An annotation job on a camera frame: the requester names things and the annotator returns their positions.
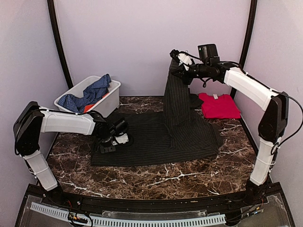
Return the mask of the red t-shirt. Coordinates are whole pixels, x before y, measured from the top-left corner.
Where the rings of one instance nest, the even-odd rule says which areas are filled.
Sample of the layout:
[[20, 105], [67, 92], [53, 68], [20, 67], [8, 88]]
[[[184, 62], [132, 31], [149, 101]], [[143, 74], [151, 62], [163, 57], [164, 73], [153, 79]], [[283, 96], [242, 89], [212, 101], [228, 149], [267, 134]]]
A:
[[207, 119], [240, 119], [241, 112], [234, 100], [228, 94], [218, 96], [200, 93], [199, 99], [203, 101], [201, 110]]

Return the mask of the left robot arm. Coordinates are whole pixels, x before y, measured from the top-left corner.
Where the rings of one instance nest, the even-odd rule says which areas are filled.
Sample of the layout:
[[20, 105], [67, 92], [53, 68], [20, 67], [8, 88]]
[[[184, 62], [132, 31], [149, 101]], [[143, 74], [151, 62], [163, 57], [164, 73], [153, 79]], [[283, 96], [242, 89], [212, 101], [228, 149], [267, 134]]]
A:
[[57, 188], [59, 183], [40, 151], [40, 135], [49, 132], [92, 135], [109, 145], [115, 126], [97, 111], [64, 112], [40, 107], [31, 101], [14, 123], [13, 132], [15, 154], [25, 160], [41, 186], [49, 192], [49, 200], [56, 206], [63, 206], [67, 196]]

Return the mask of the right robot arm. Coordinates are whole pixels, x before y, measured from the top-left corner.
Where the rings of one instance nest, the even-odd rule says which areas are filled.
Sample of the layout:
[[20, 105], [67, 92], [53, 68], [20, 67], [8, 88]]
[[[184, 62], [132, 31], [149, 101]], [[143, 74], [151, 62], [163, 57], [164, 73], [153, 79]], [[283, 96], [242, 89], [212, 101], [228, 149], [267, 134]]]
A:
[[258, 155], [248, 180], [250, 184], [263, 185], [275, 164], [276, 152], [284, 143], [282, 137], [287, 126], [290, 96], [262, 84], [232, 61], [219, 61], [210, 65], [195, 64], [191, 58], [186, 58], [173, 59], [172, 64], [170, 72], [184, 84], [190, 84], [194, 78], [219, 81], [240, 91], [264, 111], [258, 126], [260, 138]]

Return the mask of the black striped garment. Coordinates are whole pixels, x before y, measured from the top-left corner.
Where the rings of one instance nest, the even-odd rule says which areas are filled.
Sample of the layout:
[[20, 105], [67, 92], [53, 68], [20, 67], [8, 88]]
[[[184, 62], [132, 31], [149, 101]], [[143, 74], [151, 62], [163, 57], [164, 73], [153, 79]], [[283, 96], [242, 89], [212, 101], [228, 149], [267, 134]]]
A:
[[180, 78], [169, 74], [163, 97], [163, 111], [153, 113], [113, 112], [110, 121], [124, 117], [128, 133], [134, 138], [129, 147], [117, 145], [116, 151], [100, 154], [91, 149], [92, 166], [146, 166], [189, 161], [218, 154], [223, 140], [216, 127], [190, 108], [189, 88]]

